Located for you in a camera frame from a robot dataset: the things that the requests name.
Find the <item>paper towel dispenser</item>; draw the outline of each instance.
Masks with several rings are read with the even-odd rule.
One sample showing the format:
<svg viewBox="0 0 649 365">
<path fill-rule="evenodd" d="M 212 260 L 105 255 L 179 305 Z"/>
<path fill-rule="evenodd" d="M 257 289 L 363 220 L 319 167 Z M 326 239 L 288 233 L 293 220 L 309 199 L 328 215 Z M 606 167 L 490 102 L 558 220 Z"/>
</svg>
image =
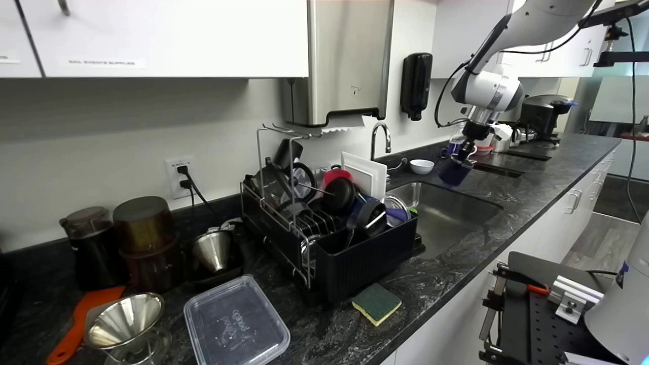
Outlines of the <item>paper towel dispenser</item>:
<svg viewBox="0 0 649 365">
<path fill-rule="evenodd" d="M 281 79 L 284 119 L 385 117 L 394 0 L 307 0 L 307 79 Z"/>
</svg>

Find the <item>coffee machine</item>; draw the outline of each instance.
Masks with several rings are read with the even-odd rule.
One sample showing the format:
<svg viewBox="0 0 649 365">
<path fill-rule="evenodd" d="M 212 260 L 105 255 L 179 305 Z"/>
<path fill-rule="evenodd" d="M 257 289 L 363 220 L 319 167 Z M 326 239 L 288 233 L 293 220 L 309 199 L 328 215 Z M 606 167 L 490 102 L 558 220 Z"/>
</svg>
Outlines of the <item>coffee machine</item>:
<svg viewBox="0 0 649 365">
<path fill-rule="evenodd" d="M 513 135 L 522 135 L 518 141 L 558 141 L 554 135 L 555 117 L 567 113 L 572 105 L 572 99 L 558 92 L 543 92 L 522 99 L 520 117 L 514 123 Z"/>
</svg>

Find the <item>faucet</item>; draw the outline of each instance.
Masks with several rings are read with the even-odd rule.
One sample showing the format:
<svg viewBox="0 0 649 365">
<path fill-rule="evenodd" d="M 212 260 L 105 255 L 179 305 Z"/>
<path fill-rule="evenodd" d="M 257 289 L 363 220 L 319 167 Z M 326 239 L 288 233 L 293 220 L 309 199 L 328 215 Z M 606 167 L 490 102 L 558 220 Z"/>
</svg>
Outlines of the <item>faucet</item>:
<svg viewBox="0 0 649 365">
<path fill-rule="evenodd" d="M 377 141 L 377 130 L 378 130 L 378 128 L 381 128 L 382 133 L 385 133 L 385 153 L 392 152 L 392 133 L 390 133 L 390 130 L 388 130 L 388 123 L 374 123 L 373 130 L 371 130 L 371 152 L 368 152 L 368 160 L 374 157 L 374 141 Z"/>
</svg>

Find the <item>clear plastic container lid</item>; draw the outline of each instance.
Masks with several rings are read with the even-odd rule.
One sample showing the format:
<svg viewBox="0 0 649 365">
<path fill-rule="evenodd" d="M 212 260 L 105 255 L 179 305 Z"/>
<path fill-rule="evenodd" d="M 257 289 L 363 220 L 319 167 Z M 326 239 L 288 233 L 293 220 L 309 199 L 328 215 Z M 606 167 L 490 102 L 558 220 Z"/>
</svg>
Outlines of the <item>clear plastic container lid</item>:
<svg viewBox="0 0 649 365">
<path fill-rule="evenodd" d="M 290 344 L 290 332 L 252 275 L 191 298 L 186 331 L 196 363 L 270 363 Z"/>
</svg>

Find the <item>black soap dispenser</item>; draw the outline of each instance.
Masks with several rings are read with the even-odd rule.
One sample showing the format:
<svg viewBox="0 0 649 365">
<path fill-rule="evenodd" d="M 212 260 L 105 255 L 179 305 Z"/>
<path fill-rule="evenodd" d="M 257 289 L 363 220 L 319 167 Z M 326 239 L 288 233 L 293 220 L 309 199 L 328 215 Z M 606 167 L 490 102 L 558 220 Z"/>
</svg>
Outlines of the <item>black soap dispenser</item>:
<svg viewBox="0 0 649 365">
<path fill-rule="evenodd" d="M 430 67 L 430 53 L 412 53 L 404 59 L 401 111 L 408 113 L 409 119 L 422 119 L 422 110 L 427 105 Z"/>
</svg>

